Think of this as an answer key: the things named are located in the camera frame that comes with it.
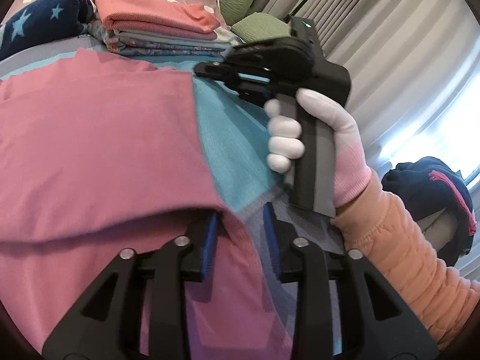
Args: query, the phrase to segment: orange sleeve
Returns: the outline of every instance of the orange sleeve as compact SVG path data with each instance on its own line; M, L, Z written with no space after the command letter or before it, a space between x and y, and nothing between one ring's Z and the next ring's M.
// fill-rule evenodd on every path
M460 332L480 299L480 283L446 267L401 199L373 172L366 190L332 224L345 248L361 250L423 322L440 349Z

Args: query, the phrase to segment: bed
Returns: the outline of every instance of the bed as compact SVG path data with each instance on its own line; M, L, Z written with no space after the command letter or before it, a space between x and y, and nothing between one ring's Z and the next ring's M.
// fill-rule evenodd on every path
M31 1L1 0L0 15L11 16L19 7ZM218 8L218 0L201 2L212 8L216 17L226 26ZM39 45L1 61L0 79L5 80L47 66L59 59L72 58L80 48L107 52L104 45L88 35ZM210 60L207 57L193 56L158 56L141 59L157 67L169 66L182 71L192 71L196 63ZM246 224L262 263L278 316L286 331L292 335L296 311L296 285L280 285L273 274L262 226L263 205L273 201L279 219L294 223L301 235L315 240L327 251L342 252L342 239L321 217L315 214L306 215L289 207L281 178L271 172L266 165L269 135L266 129L268 119L263 110L243 102L236 93L217 82L194 77L193 88L198 135L217 192L225 204ZM335 318L334 332L337 338L340 335L339 331L338 318Z

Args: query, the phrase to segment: person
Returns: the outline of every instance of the person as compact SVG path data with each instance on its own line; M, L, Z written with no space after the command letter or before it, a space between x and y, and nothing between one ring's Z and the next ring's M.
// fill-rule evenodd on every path
M334 202L332 220L346 250L359 249L387 278L415 312L445 358L478 359L480 283L446 266L424 238L401 199L382 190L365 162L357 124L345 109L315 91L300 89L298 103L334 130ZM281 103L269 100L270 154L267 162L279 173L303 155L299 123L281 115Z

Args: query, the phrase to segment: gloved hand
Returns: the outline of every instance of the gloved hand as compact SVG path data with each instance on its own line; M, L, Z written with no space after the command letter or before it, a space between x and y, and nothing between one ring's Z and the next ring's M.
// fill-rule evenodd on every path
M327 123L334 131L334 204L335 207L343 206L365 190L371 176L371 169L365 163L357 123L340 104L321 93L302 88L297 92L297 101L309 114ZM296 120L280 115L278 100L269 100L263 108L271 118L268 123L271 135L268 166L278 173L285 173L291 167L291 160L302 157L305 151L298 139L302 128Z

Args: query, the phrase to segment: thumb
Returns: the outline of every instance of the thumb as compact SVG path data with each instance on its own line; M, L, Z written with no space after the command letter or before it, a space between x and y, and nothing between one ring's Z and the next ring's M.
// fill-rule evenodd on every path
M297 101L310 115L327 123L334 131L355 124L353 117L339 103L321 93L301 88L297 92Z

